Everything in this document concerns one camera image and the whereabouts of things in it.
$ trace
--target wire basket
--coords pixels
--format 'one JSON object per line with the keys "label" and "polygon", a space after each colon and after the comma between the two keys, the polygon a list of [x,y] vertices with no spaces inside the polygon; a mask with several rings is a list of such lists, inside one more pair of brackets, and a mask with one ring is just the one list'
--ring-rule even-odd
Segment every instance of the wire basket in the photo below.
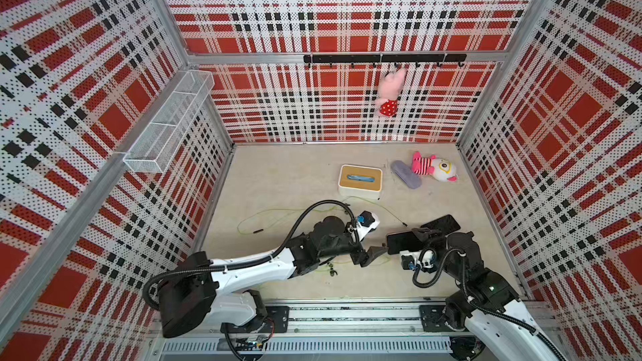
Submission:
{"label": "wire basket", "polygon": [[125,164],[133,172],[165,173],[213,86],[210,72],[186,73],[133,144]]}

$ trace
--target plaid wall panel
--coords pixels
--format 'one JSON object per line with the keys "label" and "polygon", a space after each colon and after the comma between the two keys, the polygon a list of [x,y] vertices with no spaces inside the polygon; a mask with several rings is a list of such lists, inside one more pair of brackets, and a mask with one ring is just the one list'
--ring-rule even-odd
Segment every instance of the plaid wall panel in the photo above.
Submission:
{"label": "plaid wall panel", "polygon": [[235,142],[455,142],[494,63],[408,68],[391,118],[375,116],[381,75],[394,65],[212,65],[212,96]]}
{"label": "plaid wall panel", "polygon": [[535,297],[586,360],[642,353],[642,0],[552,0],[465,143]]}
{"label": "plaid wall panel", "polygon": [[[0,295],[177,69],[149,0],[0,0]],[[189,253],[223,158],[201,114],[170,171],[125,173],[0,360],[132,360],[146,277]]]}
{"label": "plaid wall panel", "polygon": [[0,295],[174,74],[148,0],[0,0]]}
{"label": "plaid wall panel", "polygon": [[135,360],[157,316],[140,289],[191,252],[224,156],[201,110],[169,171],[126,172],[0,360]]}
{"label": "plaid wall panel", "polygon": [[530,0],[166,0],[193,53],[503,50]]}

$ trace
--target striped plush toy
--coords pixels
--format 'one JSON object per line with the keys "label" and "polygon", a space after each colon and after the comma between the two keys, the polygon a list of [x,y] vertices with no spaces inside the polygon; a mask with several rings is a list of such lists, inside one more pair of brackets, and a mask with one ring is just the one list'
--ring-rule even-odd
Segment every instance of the striped plush toy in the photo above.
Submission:
{"label": "striped plush toy", "polygon": [[457,168],[451,162],[435,155],[421,157],[419,152],[412,156],[412,171],[419,175],[429,174],[438,181],[456,181]]}

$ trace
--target floor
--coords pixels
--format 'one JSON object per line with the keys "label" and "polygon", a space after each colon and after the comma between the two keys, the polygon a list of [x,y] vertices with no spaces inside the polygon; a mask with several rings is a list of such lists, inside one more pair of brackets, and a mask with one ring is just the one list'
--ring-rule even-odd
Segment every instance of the floor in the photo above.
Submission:
{"label": "floor", "polygon": [[[395,160],[410,163],[413,152],[436,154],[452,161],[458,171],[456,182],[442,183],[422,177],[422,186],[409,189],[390,170]],[[378,167],[383,170],[383,190],[377,200],[345,198],[338,193],[342,164]],[[408,230],[451,214],[461,231],[474,232],[486,267],[500,273],[518,290],[509,262],[493,232],[486,213],[452,144],[305,144],[242,145],[236,149],[203,250],[209,258],[234,258],[269,251],[281,244],[294,221],[309,205],[322,199],[340,199],[355,215],[364,210],[379,216],[381,224],[363,241],[367,249],[381,245],[389,233]],[[319,207],[299,226],[308,232],[327,215],[347,221],[347,215],[331,206]],[[380,256],[360,268],[341,256],[333,262],[337,276],[325,265],[315,272],[287,281],[258,286],[263,299],[319,298],[406,298],[447,297],[457,288],[454,279],[442,275],[437,285],[421,289],[412,284],[412,272],[401,269],[399,255]],[[422,281],[431,275],[424,274]]]}

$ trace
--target stuffed toy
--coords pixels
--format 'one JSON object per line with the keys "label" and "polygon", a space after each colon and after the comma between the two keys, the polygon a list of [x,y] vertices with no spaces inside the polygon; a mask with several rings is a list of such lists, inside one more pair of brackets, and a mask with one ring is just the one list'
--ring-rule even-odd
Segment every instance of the stuffed toy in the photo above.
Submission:
{"label": "stuffed toy", "polygon": [[379,116],[392,117],[397,114],[397,98],[399,98],[405,79],[405,68],[389,73],[381,79],[377,89],[378,97],[374,100],[374,104],[379,106],[377,111]]}
{"label": "stuffed toy", "polygon": [[421,157],[419,152],[412,156],[412,171],[416,174],[429,174],[438,181],[457,181],[457,168],[451,162],[435,155]]}

